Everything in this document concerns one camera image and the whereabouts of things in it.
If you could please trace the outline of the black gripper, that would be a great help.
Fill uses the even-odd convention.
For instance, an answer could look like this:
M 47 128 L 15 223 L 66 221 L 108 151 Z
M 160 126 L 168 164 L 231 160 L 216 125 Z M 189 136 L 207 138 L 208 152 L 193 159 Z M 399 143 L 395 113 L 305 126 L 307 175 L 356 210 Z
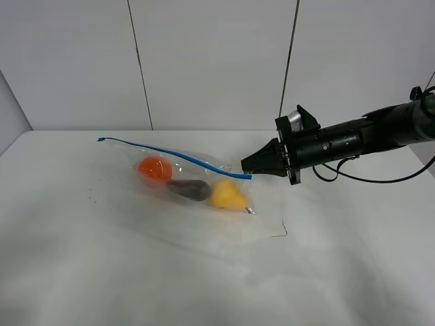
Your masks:
M 242 159 L 241 167 L 245 174 L 288 176 L 290 183 L 296 185 L 300 183 L 302 169 L 326 162 L 324 129 L 302 106 L 297 105 L 296 110 L 302 116 L 304 129 L 292 132 L 288 116 L 277 118 L 275 122 L 281 144 L 278 138 L 271 139 L 263 148 Z

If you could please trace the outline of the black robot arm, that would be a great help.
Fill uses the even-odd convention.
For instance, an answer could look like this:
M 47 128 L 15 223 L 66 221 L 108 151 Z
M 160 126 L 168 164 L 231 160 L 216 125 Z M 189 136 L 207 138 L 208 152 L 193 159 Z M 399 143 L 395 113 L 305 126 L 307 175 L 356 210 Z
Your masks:
M 434 93 L 414 88 L 409 103 L 327 128 L 301 106 L 275 124 L 279 136 L 244 158 L 241 167 L 246 174 L 288 177 L 295 185 L 304 168 L 433 141 Z

